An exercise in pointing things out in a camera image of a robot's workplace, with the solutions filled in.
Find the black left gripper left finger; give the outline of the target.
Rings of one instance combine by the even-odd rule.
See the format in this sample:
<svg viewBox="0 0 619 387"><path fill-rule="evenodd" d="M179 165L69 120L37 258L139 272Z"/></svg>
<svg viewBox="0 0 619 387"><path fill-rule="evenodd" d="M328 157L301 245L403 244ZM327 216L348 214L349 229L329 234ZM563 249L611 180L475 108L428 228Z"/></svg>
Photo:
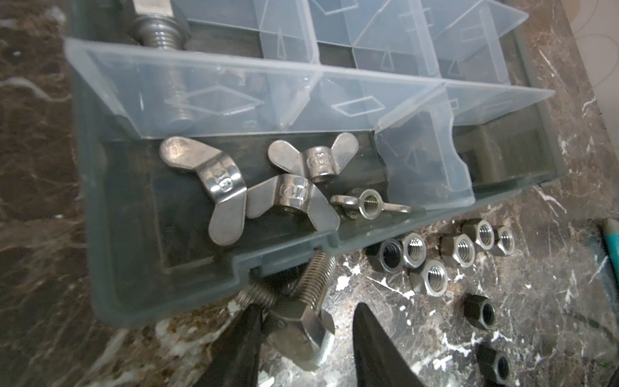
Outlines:
<svg viewBox="0 0 619 387"><path fill-rule="evenodd" d="M218 339L219 351L193 386L257 386L262 325L263 308L248 306Z"/></svg>

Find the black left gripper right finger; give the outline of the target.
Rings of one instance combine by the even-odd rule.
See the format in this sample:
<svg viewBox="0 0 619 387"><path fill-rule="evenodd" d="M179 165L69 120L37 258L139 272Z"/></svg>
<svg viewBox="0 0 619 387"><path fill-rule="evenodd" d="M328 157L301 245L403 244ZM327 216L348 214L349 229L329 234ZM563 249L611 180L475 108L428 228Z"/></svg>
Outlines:
<svg viewBox="0 0 619 387"><path fill-rule="evenodd" d="M365 303L355 309L352 336L358 386L424 386Z"/></svg>

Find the silver eye bolt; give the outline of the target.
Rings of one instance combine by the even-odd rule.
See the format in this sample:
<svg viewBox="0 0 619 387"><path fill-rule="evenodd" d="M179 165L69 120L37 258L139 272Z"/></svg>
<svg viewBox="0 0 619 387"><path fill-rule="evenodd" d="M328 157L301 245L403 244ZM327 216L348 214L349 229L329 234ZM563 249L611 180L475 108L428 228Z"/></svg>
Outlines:
<svg viewBox="0 0 619 387"><path fill-rule="evenodd" d="M343 213L353 220L374 220L385 211L412 213L410 206L386 203L378 191L365 188L349 190L347 194L333 195L330 203L340 206Z"/></svg>

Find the silver wing nut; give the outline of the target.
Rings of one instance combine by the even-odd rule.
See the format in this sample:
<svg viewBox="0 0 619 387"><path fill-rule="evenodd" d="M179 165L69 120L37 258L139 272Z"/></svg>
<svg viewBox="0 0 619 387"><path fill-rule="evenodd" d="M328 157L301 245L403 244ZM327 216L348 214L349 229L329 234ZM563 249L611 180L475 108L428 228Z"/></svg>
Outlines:
<svg viewBox="0 0 619 387"><path fill-rule="evenodd" d="M340 217L330 201L302 176L281 174L248 189L248 219L257 219L274 207L305 214L317 232L335 232L340 226Z"/></svg>
<svg viewBox="0 0 619 387"><path fill-rule="evenodd" d="M211 240L219 246L236 243L244 230L248 187L235 161L220 149L181 136L163 140L159 154L168 166L195 172L214 201Z"/></svg>
<svg viewBox="0 0 619 387"><path fill-rule="evenodd" d="M287 141L276 140L269 146L268 157L273 165L289 174L323 183L341 174L358 151L356 137L343 132L330 147L316 146L303 152Z"/></svg>

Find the clear plastic organizer box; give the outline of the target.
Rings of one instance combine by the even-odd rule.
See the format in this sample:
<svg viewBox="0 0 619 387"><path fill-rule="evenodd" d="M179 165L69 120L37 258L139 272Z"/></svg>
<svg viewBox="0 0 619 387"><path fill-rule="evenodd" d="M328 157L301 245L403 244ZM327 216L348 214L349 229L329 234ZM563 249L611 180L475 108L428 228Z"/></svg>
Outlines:
<svg viewBox="0 0 619 387"><path fill-rule="evenodd" d="M127 1L71 1L64 54L85 195L96 316L138 327L232 296L254 277L349 253L552 182L565 173L506 1L174 1L184 50L127 34ZM281 174L268 149L303 152L348 132L359 151L314 183L386 203L374 220L340 206L335 232L274 207L231 246L209 236L214 201L193 171L162 161L181 136L227 153L249 188Z"/></svg>

